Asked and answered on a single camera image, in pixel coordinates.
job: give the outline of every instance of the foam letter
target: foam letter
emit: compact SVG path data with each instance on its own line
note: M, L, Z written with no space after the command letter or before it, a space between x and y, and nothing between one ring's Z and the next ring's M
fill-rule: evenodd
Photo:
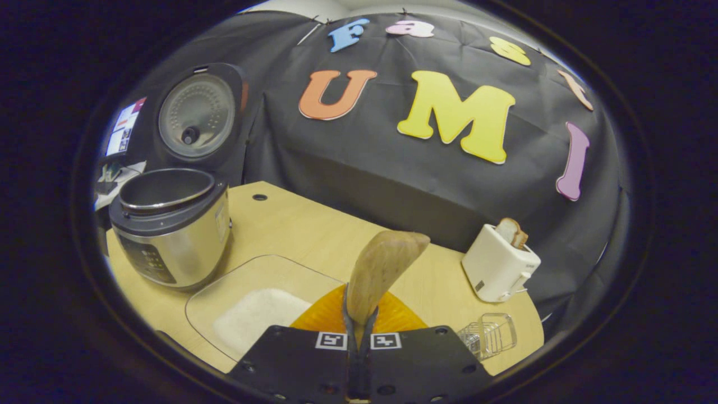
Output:
M581 196L579 185L586 161L586 149L590 142L586 134L571 122L566 122L566 129L569 130L571 136L569 159L566 161L564 174L556 180L556 190L568 199L578 201Z
M387 27L386 31L389 34L395 35L406 35L409 34L412 37L417 38L430 38L433 37L432 30L434 26L428 22L421 21L400 21L391 27Z
M334 40L334 46L330 52L336 52L344 49L349 45L354 45L359 42L359 35L364 33L364 27L362 25L368 24L369 20L366 18L358 19L354 22L350 22L343 27L339 27L329 33L329 36Z
M347 73L350 79L342 98L332 105L322 103L322 95L332 79L339 77L336 70L321 70L312 73L309 85L299 100L299 112L307 118L329 121L346 115L354 108L366 82L376 77L372 70L352 70Z
M418 70L411 77L419 84L409 116L398 123L400 133L421 139L430 138L434 130L429 117L434 111L442 142L449 144L473 121L471 132L461 139L461 148L476 157L496 164L506 161L503 135L508 109L514 97L500 88L481 86L461 101L449 76Z
M584 95L586 91L583 89L583 87L579 86L579 84L576 83L576 79L566 72L562 72L560 70L556 71L559 72L560 75L564 76L566 82L571 88L571 91L573 91L579 101L581 101L581 104L584 104L584 106L588 108L589 111L593 111L593 105L591 105L591 103L586 99L586 96Z
M518 47L518 45L499 37L489 37L489 40L491 41L491 49L493 49L498 55L501 55L509 60L513 60L514 62L524 66L531 65L531 61L526 56L526 52Z

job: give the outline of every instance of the rice cooker control panel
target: rice cooker control panel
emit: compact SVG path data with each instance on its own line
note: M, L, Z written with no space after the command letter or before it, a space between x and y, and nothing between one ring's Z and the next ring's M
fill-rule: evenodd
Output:
M154 245L133 242L119 234L118 238L130 263L138 272L162 283L177 283Z

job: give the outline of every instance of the orange plate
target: orange plate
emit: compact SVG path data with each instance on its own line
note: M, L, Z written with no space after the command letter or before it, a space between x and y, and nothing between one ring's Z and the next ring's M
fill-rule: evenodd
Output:
M296 329L345 333L342 305L347 285L322 296L292 323ZM425 329L427 325L396 296L387 292L379 301L374 334Z

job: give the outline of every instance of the bread slice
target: bread slice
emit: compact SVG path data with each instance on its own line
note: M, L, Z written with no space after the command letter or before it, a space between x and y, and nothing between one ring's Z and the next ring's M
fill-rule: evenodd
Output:
M507 243L518 249L523 249L523 245L528 240L528 235L521 231L521 226L518 225L518 222L508 217L501 219L496 226L496 232Z

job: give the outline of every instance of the stainless steel body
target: stainless steel body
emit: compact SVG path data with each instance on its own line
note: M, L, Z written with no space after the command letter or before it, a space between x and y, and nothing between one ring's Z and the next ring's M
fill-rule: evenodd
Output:
M142 237L113 228L140 275L173 288L201 284L217 267L230 236L226 192L198 219L181 229Z

